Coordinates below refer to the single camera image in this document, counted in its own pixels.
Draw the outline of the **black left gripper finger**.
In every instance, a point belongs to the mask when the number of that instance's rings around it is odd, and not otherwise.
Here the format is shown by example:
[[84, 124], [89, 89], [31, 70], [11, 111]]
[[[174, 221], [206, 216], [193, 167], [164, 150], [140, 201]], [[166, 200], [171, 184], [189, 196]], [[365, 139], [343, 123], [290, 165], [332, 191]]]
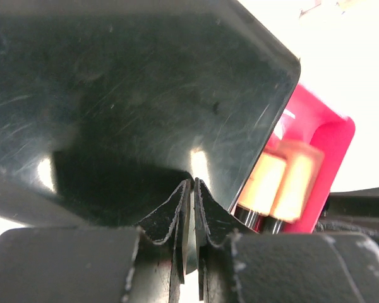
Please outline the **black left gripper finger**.
[[0, 235], [0, 302], [178, 302], [189, 180], [132, 227], [20, 228]]

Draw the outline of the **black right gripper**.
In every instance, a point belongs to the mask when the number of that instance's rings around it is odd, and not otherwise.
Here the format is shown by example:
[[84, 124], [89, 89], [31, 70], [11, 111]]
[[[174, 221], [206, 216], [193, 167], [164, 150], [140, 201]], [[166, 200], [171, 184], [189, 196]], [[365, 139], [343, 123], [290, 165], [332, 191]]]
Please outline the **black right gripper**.
[[259, 234], [195, 181], [204, 302], [379, 302], [379, 187], [331, 193], [312, 234]]

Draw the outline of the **beige foundation tube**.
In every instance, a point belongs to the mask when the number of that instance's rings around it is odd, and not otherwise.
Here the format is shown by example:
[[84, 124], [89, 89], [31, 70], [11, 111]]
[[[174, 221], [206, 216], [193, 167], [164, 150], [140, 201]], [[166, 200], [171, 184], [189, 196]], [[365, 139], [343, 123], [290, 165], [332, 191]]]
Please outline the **beige foundation tube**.
[[287, 165], [265, 221], [265, 231], [271, 234], [301, 218], [324, 158], [321, 150], [302, 141], [284, 140], [279, 151], [286, 156]]

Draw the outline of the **black drawer organizer cabinet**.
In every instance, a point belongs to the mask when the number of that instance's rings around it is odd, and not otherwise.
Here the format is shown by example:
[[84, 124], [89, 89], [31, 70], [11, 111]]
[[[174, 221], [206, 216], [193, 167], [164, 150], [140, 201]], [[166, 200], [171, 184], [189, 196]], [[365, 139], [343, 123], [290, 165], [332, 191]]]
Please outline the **black drawer organizer cabinet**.
[[230, 208], [300, 72], [237, 1], [0, 1], [0, 216], [130, 225], [194, 178]]

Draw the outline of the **pink top drawer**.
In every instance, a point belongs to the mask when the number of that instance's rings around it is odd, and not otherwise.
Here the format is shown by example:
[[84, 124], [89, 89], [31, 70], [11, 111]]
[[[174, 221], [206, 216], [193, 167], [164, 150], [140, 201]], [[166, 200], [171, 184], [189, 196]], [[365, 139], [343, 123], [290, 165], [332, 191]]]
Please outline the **pink top drawer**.
[[[294, 140], [321, 150], [324, 158], [301, 218], [285, 224], [282, 232], [313, 231], [354, 132], [355, 124], [350, 117], [337, 113], [303, 85], [297, 85], [262, 153], [286, 160], [279, 145], [284, 140]], [[270, 214], [261, 217], [253, 231], [267, 232], [265, 221], [269, 217]]]

